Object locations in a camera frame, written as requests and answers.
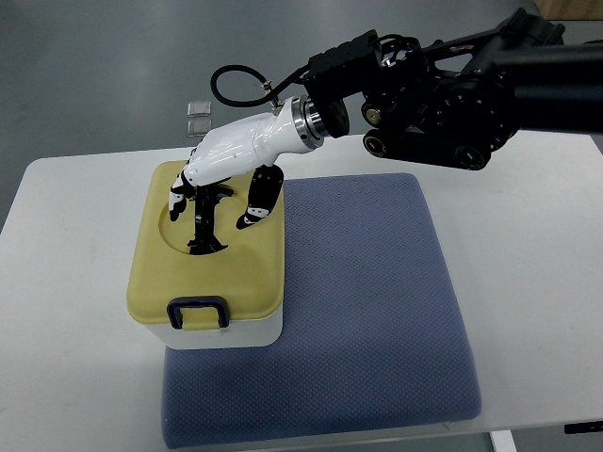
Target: blue mesh mat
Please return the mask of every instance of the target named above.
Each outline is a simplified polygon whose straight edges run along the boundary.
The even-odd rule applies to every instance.
[[[285,181],[284,328],[271,346],[166,349],[170,448],[477,416],[464,323],[410,174]]]

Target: white box base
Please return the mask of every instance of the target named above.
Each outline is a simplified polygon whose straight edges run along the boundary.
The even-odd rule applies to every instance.
[[[200,348],[265,347],[281,335],[283,304],[259,320],[231,320],[219,330],[176,330],[170,324],[144,324],[166,346],[177,350]]]

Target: robotic arm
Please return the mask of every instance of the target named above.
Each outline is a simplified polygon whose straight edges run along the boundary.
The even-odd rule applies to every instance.
[[[364,137],[365,148],[381,158],[481,170],[519,129],[603,132],[603,41],[565,46],[563,31],[563,25],[519,9],[492,30],[426,48],[415,38],[379,38],[371,30],[312,56],[274,89],[251,68],[221,68],[210,84],[219,101],[243,107],[271,102],[272,112],[207,134],[171,188],[171,219],[184,211],[187,198],[206,197],[209,187],[253,169],[249,207],[237,227],[264,218],[283,180],[274,165],[277,156],[308,153],[325,137],[345,136],[350,124],[343,99],[358,92],[366,100],[363,117],[374,127]],[[466,54],[472,57],[459,73],[436,67]],[[244,102],[225,98],[217,81],[230,71],[255,76],[266,95]],[[278,94],[291,83],[303,85],[308,96],[283,103]],[[212,209],[228,196],[223,189],[209,191],[215,194],[205,204]],[[209,214],[199,213],[196,220],[213,221]],[[204,238],[196,234],[192,253],[223,247],[215,245],[209,229],[213,223],[204,228]]]

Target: yellow box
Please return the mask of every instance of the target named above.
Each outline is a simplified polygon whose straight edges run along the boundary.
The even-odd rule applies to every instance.
[[[285,287],[283,195],[272,213],[242,231],[236,220],[247,208],[252,173],[226,183],[235,191],[216,206],[215,236],[228,245],[207,255],[191,255],[194,205],[170,221],[170,187],[186,162],[166,162],[154,172],[140,222],[127,307],[172,348],[252,347],[270,344],[281,332]],[[183,309],[184,328],[172,327],[167,306],[183,297],[225,300],[229,325],[219,325],[214,308]]]

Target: box lid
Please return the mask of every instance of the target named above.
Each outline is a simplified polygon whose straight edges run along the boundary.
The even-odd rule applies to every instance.
[[[186,164],[166,162],[156,168],[140,222],[127,290],[130,315],[140,323],[170,323],[167,305],[181,297],[222,297],[231,320],[267,317],[283,301],[285,215],[283,194],[274,210],[242,231],[236,220],[247,208],[252,173],[224,183],[235,191],[216,206],[215,235],[226,250],[202,256],[188,253],[194,237],[194,205],[170,221],[171,184]],[[183,309],[185,330],[219,327],[215,309]]]

